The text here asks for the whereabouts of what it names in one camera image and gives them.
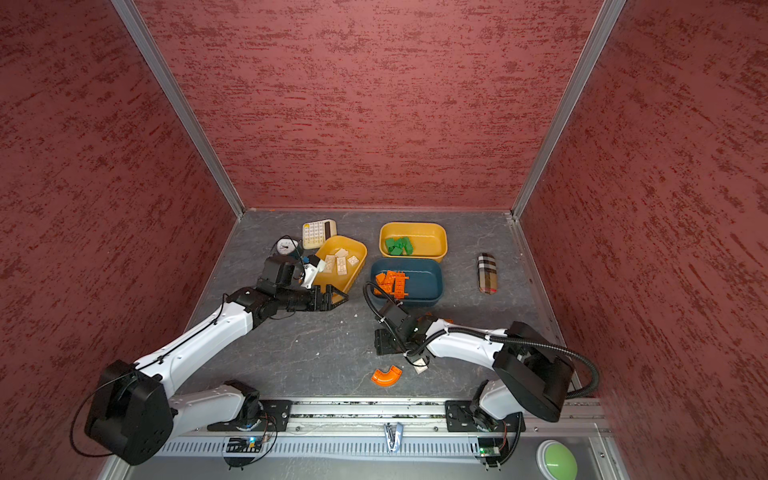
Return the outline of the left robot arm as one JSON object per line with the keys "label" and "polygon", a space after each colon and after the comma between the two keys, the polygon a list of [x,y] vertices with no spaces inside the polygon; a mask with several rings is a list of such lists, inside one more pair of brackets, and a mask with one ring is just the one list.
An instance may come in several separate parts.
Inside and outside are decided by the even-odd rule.
{"label": "left robot arm", "polygon": [[168,440],[201,427],[228,423],[240,431],[267,430],[256,389],[239,381],[180,395],[178,389],[205,363],[248,335],[278,311],[326,312],[348,300],[332,285],[278,288],[265,293],[243,287],[222,297],[207,319],[169,344],[132,363],[115,361],[101,373],[84,433],[130,465],[153,457]]}

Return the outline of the orange curved lego piece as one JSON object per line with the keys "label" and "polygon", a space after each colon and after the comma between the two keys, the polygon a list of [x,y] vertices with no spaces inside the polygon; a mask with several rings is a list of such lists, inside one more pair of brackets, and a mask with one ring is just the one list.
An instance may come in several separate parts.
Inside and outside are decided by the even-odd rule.
{"label": "orange curved lego piece", "polygon": [[395,365],[387,370],[376,369],[371,376],[371,381],[379,387],[388,388],[395,385],[401,378],[403,371]]}

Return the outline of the white 2x4 lego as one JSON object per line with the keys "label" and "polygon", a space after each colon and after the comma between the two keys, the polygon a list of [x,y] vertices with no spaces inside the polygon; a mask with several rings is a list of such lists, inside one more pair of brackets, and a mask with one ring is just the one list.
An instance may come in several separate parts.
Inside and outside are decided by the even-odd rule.
{"label": "white 2x4 lego", "polygon": [[339,276],[346,276],[348,274],[348,258],[336,257],[336,274]]}
{"label": "white 2x4 lego", "polygon": [[325,267],[323,272],[324,273],[330,273],[334,271],[335,263],[336,263],[336,257],[334,255],[327,255],[324,259]]}

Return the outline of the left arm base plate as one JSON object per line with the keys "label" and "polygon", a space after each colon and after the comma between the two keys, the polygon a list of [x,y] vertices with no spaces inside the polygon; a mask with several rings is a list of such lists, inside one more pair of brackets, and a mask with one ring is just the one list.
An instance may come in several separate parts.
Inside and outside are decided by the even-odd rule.
{"label": "left arm base plate", "polygon": [[247,401],[237,416],[230,421],[208,425],[210,432],[284,432],[290,418],[293,402],[290,400]]}

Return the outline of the orange long lego chassis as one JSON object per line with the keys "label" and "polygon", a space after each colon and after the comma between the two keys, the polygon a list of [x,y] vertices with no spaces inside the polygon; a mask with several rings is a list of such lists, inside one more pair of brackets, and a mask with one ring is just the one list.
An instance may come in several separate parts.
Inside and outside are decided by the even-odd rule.
{"label": "orange long lego chassis", "polygon": [[388,271],[391,280],[391,294],[397,300],[404,300],[408,293],[405,291],[406,281],[409,277],[404,272]]}

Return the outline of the orange 2x4 lego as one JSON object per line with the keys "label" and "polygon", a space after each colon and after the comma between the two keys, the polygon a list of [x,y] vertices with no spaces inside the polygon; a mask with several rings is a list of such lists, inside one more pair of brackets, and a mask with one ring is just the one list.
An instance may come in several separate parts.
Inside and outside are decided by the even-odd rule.
{"label": "orange 2x4 lego", "polygon": [[380,286],[378,284],[373,286],[373,292],[378,297],[385,297],[385,296],[391,296],[392,295],[390,290],[387,290],[385,287]]}

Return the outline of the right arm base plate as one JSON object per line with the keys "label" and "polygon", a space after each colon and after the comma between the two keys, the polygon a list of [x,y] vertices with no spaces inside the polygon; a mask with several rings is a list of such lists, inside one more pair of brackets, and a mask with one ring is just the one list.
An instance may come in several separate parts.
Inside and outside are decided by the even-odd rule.
{"label": "right arm base plate", "polygon": [[445,421],[447,430],[451,433],[515,433],[518,418],[516,414],[508,415],[504,420],[494,420],[491,417],[476,416],[471,411],[472,402],[469,400],[447,400],[445,406]]}

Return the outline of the green 2x4 lego plate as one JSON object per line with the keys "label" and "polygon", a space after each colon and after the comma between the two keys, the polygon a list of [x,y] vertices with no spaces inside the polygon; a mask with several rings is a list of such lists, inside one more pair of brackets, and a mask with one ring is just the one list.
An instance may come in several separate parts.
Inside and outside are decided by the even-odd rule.
{"label": "green 2x4 lego plate", "polygon": [[411,240],[410,240],[410,238],[409,238],[409,237],[404,237],[404,238],[402,239],[402,242],[403,242],[403,252],[404,252],[406,255],[412,255],[412,254],[413,254],[413,251],[414,251],[414,249],[413,249],[413,245],[412,245],[412,243],[411,243]]}

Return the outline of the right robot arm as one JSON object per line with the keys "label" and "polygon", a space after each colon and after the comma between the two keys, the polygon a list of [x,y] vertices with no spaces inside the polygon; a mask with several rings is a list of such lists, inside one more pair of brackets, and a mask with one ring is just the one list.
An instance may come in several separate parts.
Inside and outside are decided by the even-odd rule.
{"label": "right robot arm", "polygon": [[572,354],[523,322],[479,329],[431,315],[408,317],[398,326],[385,319],[374,334],[374,348],[380,356],[401,355],[416,369],[450,358],[493,371],[497,379],[484,383],[474,400],[474,414],[483,420],[528,413],[557,422],[575,370]]}

